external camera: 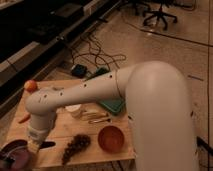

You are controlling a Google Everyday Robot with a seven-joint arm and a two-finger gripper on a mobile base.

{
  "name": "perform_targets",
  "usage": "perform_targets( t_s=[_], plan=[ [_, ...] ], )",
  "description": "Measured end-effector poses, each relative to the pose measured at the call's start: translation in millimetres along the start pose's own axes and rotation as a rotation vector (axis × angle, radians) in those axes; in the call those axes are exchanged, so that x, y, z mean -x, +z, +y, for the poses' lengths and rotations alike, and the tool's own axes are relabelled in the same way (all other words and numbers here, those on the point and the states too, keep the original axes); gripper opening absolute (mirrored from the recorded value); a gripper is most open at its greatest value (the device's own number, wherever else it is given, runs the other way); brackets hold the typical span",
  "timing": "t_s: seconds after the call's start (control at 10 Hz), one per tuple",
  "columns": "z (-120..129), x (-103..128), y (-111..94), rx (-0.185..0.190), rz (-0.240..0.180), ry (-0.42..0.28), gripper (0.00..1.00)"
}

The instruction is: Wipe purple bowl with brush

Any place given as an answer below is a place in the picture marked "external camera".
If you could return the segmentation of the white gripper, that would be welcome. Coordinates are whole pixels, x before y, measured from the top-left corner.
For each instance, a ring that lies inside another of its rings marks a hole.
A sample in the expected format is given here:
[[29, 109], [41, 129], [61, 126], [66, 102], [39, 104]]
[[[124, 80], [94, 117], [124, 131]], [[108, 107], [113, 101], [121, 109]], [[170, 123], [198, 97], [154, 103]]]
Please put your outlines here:
[[[32, 125], [29, 124], [27, 127], [27, 134], [30, 139], [36, 142], [43, 142], [51, 131], [50, 125]], [[41, 144], [39, 149], [49, 148], [55, 146], [56, 143], [53, 141], [45, 141]]]

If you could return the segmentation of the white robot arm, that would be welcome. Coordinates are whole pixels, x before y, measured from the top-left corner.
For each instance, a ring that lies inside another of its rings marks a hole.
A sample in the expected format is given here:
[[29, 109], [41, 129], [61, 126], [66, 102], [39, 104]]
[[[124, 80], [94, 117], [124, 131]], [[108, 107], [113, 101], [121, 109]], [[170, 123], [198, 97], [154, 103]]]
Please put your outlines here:
[[149, 61], [71, 88], [42, 88], [26, 100], [28, 135], [45, 141], [60, 107], [124, 98], [132, 122], [137, 171], [199, 171], [187, 80], [174, 66]]

